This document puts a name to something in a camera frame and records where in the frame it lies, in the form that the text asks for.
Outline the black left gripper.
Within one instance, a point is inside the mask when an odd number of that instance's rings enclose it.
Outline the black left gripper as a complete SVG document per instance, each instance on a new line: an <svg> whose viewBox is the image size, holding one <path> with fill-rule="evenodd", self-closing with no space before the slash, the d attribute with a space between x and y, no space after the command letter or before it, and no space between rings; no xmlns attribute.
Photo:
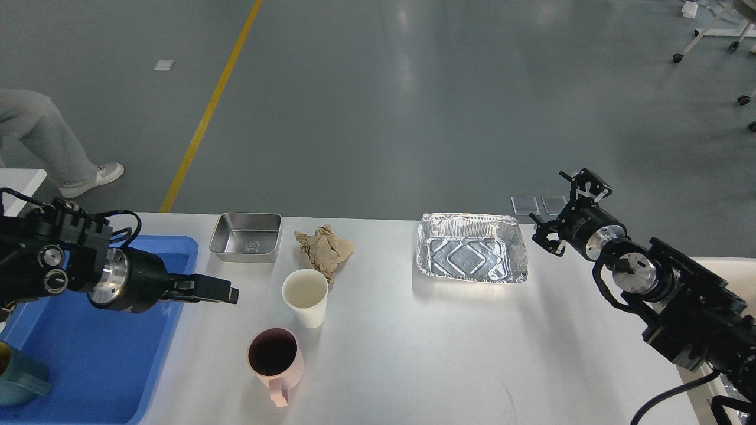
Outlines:
<svg viewBox="0 0 756 425"><path fill-rule="evenodd" d="M170 274L162 258L133 247L109 248L102 276L89 290L91 305L110 311L142 313L165 299L235 305L239 291L218 277Z"/></svg>

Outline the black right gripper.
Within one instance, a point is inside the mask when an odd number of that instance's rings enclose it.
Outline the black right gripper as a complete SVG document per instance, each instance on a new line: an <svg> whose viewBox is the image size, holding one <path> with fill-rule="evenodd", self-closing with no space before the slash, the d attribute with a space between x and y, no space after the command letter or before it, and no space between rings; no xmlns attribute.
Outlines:
<svg viewBox="0 0 756 425"><path fill-rule="evenodd" d="M598 204L610 197L614 189L596 173L583 168L559 175L569 181L569 201L557 220L543 221L540 215L529 213L534 221L532 240L554 256L562 257L565 242L583 258L596 263L605 245L627 237L626 226Z"/></svg>

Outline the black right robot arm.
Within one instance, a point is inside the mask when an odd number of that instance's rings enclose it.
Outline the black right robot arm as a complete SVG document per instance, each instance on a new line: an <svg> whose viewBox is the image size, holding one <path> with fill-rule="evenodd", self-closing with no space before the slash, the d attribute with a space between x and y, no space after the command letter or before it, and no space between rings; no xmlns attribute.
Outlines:
<svg viewBox="0 0 756 425"><path fill-rule="evenodd" d="M748 414L754 423L754 317L746 301L728 290L728 282L656 237L643 247L626 226L600 207L613 188L583 168L560 176L570 184L569 199L554 220L532 213L535 244L563 256L572 246L593 263L592 276L610 306L637 315L646 325L642 337L673 365L710 372L646 401L634 414L638 424L652 408L673 396L724 376L741 398L716 395L710 410L718 424L729 424L727 411Z"/></svg>

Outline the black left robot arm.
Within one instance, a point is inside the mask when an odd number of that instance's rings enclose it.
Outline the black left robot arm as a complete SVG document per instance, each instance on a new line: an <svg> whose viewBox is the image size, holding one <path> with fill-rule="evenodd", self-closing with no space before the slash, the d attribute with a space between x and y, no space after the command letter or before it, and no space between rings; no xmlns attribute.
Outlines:
<svg viewBox="0 0 756 425"><path fill-rule="evenodd" d="M135 248L142 221L133 211L90 213L75 202L41 202L8 187L2 195L33 205L24 216L2 214L5 310L68 290L86 294L97 309L129 313L165 301L238 303L228 280L170 273L162 258Z"/></svg>

